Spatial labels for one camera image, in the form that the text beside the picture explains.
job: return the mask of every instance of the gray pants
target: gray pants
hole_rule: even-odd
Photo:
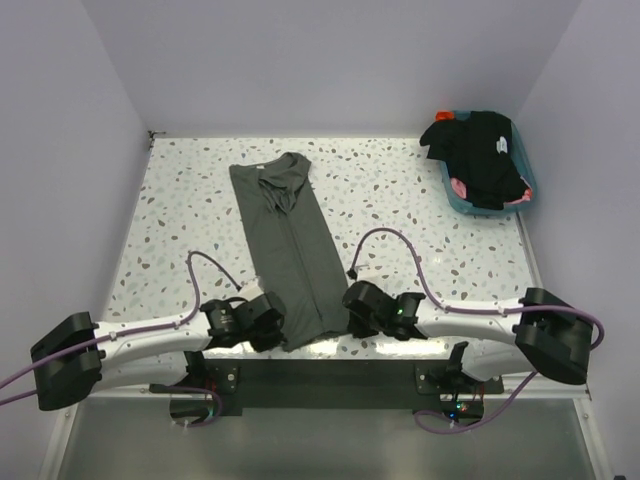
[[[346,333],[347,280],[307,178],[311,162],[285,153],[273,162],[229,168],[251,259],[264,287],[287,309],[286,351]]]

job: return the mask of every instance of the gray floor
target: gray floor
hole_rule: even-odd
[[[246,410],[172,426],[165,399],[90,399],[60,478],[593,479],[570,400],[520,400],[471,434],[435,436],[408,411]]]

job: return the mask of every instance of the garment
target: garment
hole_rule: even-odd
[[[441,120],[420,138],[428,158],[447,163],[454,191],[474,206],[502,210],[526,201],[531,189],[511,159],[511,120],[495,112],[471,112],[467,120]]]
[[[285,153],[229,168],[256,274],[286,308],[283,349],[347,332],[347,280],[308,179],[311,162]]]

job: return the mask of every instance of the pink cloth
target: pink cloth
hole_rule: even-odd
[[[531,185],[529,185],[529,183],[523,177],[520,177],[520,178],[522,178],[522,181],[526,183],[527,187],[529,188],[527,188],[524,191],[524,195],[522,195],[522,198],[514,200],[513,202],[505,202],[505,205],[517,205],[519,203],[530,202],[531,199],[533,198],[533,190],[531,188]],[[453,188],[453,191],[456,192],[456,195],[466,200],[467,186],[461,180],[458,180],[457,178],[452,178],[451,188]]]

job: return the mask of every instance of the cable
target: cable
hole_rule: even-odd
[[[486,425],[490,421],[494,420],[502,412],[504,412],[513,403],[513,401],[516,399],[518,394],[524,389],[524,387],[526,387],[527,384],[531,380],[533,380],[533,377],[535,377],[537,374],[538,374],[538,372],[531,372],[527,376],[527,378],[525,378],[522,381],[522,383],[517,386],[517,388],[513,391],[513,393],[511,395],[509,395],[509,398],[507,400],[505,400],[505,402],[502,405],[500,405],[500,408],[498,408],[495,412],[491,413],[487,417],[485,417],[482,420],[480,420],[478,423],[474,423],[472,425],[467,425],[465,427],[451,428],[449,430],[440,430],[440,429],[437,429],[437,428],[427,427],[425,424],[423,424],[420,421],[420,417],[422,415],[428,415],[428,416],[431,416],[431,417],[439,418],[440,420],[448,421],[449,418],[445,417],[442,413],[434,412],[433,410],[420,410],[420,411],[418,411],[418,412],[413,414],[413,418],[414,418],[414,420],[416,422],[416,425],[418,425],[418,427],[420,427],[423,430],[426,430],[429,433],[435,433],[436,435],[457,435],[459,433],[464,433],[464,432],[468,432],[468,431],[471,431],[471,430],[475,430],[476,428],[480,428],[480,427]]]
[[[18,395],[14,395],[13,397],[5,398],[3,400],[0,400],[0,407],[2,407],[3,405],[8,405],[13,402],[17,402],[18,400],[22,400],[23,398],[31,397],[37,393],[38,393],[37,390],[31,390],[29,392],[24,392]]]
[[[218,269],[229,279],[229,281],[234,285],[234,287],[237,290],[240,290],[241,287],[240,285],[233,279],[233,277],[229,274],[229,272],[227,272],[227,270],[220,265],[216,260],[214,260],[213,258],[211,258],[209,255],[202,253],[198,250],[194,250],[189,252],[189,254],[187,255],[187,270],[189,271],[189,277],[191,278],[191,283],[193,285],[193,291],[194,291],[194,296],[195,296],[195,302],[193,305],[193,309],[191,310],[191,312],[189,312],[189,314],[184,317],[182,320],[180,320],[178,326],[182,326],[186,323],[188,323],[190,320],[192,320],[197,314],[198,311],[200,309],[200,286],[198,285],[198,280],[196,279],[196,275],[195,272],[193,270],[193,264],[192,264],[192,258],[194,256],[199,256],[204,258],[205,260],[209,260],[211,263],[213,263],[216,267],[218,267]],[[27,373],[42,367],[43,365],[48,364],[49,362],[52,362],[54,360],[57,360],[58,358],[62,358],[66,355],[69,355],[70,353],[75,353],[78,352],[80,350],[85,350],[89,347],[93,347],[95,345],[98,345],[102,342],[106,342],[108,340],[112,340],[112,338],[115,340],[116,338],[120,338],[120,337],[124,337],[127,335],[135,335],[138,333],[149,333],[149,332],[155,332],[158,330],[167,330],[170,328],[176,328],[176,325],[173,322],[168,322],[168,323],[162,323],[162,324],[158,324],[158,325],[153,325],[153,326],[148,326],[148,327],[134,327],[134,328],[128,328],[125,330],[120,330],[119,332],[115,332],[115,336],[112,337],[112,335],[103,335],[101,337],[98,338],[94,338],[92,340],[87,340],[86,342],[82,342],[82,343],[78,343],[76,345],[73,345],[71,347],[65,348],[63,350],[60,350],[59,352],[56,353],[52,353],[51,355],[47,355],[44,358],[41,358],[40,360],[32,363],[31,365],[23,368],[22,370],[14,373],[13,375],[11,375],[10,377],[2,380],[0,382],[0,390],[2,390],[3,388],[5,388],[7,385],[12,384],[13,382],[15,382],[16,380],[18,380],[19,378],[25,376]],[[24,395],[23,397],[20,397],[20,395],[17,395],[16,397],[20,397],[20,398],[26,398],[28,395],[27,393],[31,393],[31,392],[26,392],[20,395]],[[11,398],[7,398],[5,400],[0,401],[0,406],[5,405],[6,403],[10,403],[9,401],[15,401],[15,400],[19,400],[19,398],[16,397],[11,397]]]
[[[429,285],[427,285],[427,281],[425,279],[422,266],[420,265],[420,260],[418,259],[418,254],[416,252],[415,247],[409,241],[409,239],[402,234],[402,232],[394,228],[389,228],[389,227],[373,228],[362,236],[362,238],[360,239],[360,242],[358,243],[358,247],[356,248],[356,253],[353,257],[353,262],[351,262],[352,271],[355,271],[356,263],[358,261],[358,256],[360,255],[360,251],[362,250],[362,246],[364,245],[365,240],[369,236],[378,232],[391,233],[392,235],[395,235],[396,237],[398,237],[400,240],[404,242],[404,244],[407,246],[407,248],[411,252],[411,256],[413,257],[413,262],[416,265],[418,277],[420,279],[420,283],[422,285],[422,288],[424,289],[425,294],[436,307],[440,308],[441,310],[444,310],[445,312],[462,313],[462,314],[470,314],[470,315],[496,315],[496,314],[501,315],[503,313],[509,315],[513,313],[529,313],[529,312],[570,313],[572,315],[576,315],[580,317],[582,320],[589,323],[592,327],[597,328],[598,336],[596,337],[596,340],[591,344],[591,350],[594,350],[598,346],[600,346],[600,344],[604,340],[604,325],[602,324],[602,322],[598,320],[596,317],[594,317],[593,315],[591,315],[590,313],[584,312],[582,310],[578,310],[577,308],[573,308],[573,307],[564,307],[560,305],[536,305],[536,306],[532,305],[532,306],[523,306],[523,307],[515,307],[515,308],[505,308],[504,311],[501,312],[497,309],[473,309],[473,308],[452,307],[452,306],[444,305],[442,301],[439,300],[433,294],[433,292],[431,292],[431,290],[429,289]],[[439,435],[456,435],[459,433],[464,433],[464,432],[468,432],[470,430],[479,428],[483,425],[486,425],[490,421],[494,420],[497,416],[499,416],[502,412],[504,412],[509,407],[509,405],[513,403],[513,401],[516,399],[518,394],[524,389],[524,387],[526,387],[527,384],[531,380],[533,380],[533,377],[535,377],[537,373],[538,372],[532,372],[531,374],[529,374],[522,381],[522,383],[518,385],[518,387],[513,391],[513,393],[509,396],[509,398],[500,406],[500,408],[498,408],[495,412],[493,412],[491,415],[489,415],[485,419],[479,421],[478,423],[474,423],[473,425],[468,425],[466,427],[453,428],[450,430],[439,430],[439,429],[427,427],[420,421],[420,416],[429,415],[429,416],[440,418],[441,420],[448,420],[448,418],[443,416],[442,413],[434,412],[432,410],[420,410],[416,412],[414,414],[415,422],[423,430],[426,430],[427,432],[430,432],[430,433],[439,434]]]
[[[220,414],[222,413],[222,398],[216,392],[211,390],[207,390],[206,388],[196,388],[196,387],[166,387],[168,390],[173,390],[177,393],[183,392],[192,392],[192,393],[204,393],[206,395],[211,395],[213,399],[216,401],[216,411],[213,415],[209,416],[206,420],[203,420],[199,423],[185,423],[184,425],[187,428],[195,428],[195,427],[204,427],[207,425],[211,425],[213,422],[218,420]]]
[[[580,317],[582,320],[590,324],[592,327],[597,328],[598,336],[596,337],[596,340],[591,344],[591,350],[600,346],[600,344],[604,340],[604,325],[602,324],[602,322],[598,320],[596,317],[594,317],[593,315],[591,315],[590,313],[587,313],[583,310],[579,310],[573,307],[565,307],[561,305],[531,305],[531,306],[523,306],[523,307],[505,308],[504,311],[500,311],[497,309],[473,309],[473,308],[452,307],[450,305],[444,305],[442,301],[438,299],[438,297],[436,297],[433,294],[433,292],[431,292],[431,289],[429,289],[429,285],[427,285],[427,281],[425,280],[424,272],[422,271],[420,260],[418,260],[418,254],[416,252],[415,247],[411,244],[411,242],[407,237],[405,237],[401,232],[393,228],[378,227],[378,228],[373,228],[369,230],[367,233],[365,233],[363,237],[360,239],[360,243],[358,243],[358,247],[356,248],[356,253],[353,257],[353,262],[351,263],[351,270],[355,270],[356,262],[358,261],[358,256],[360,255],[360,250],[362,250],[364,241],[370,235],[373,235],[374,233],[377,233],[377,232],[391,233],[392,235],[395,235],[405,243],[405,245],[411,252],[411,256],[413,257],[413,261],[418,271],[418,277],[420,279],[420,283],[422,284],[422,288],[424,289],[424,292],[427,294],[427,297],[429,297],[429,300],[431,300],[431,302],[436,307],[440,308],[445,312],[463,313],[463,314],[469,314],[469,315],[497,315],[497,314],[510,315],[512,313],[533,313],[533,312],[569,313],[571,315],[576,315]]]

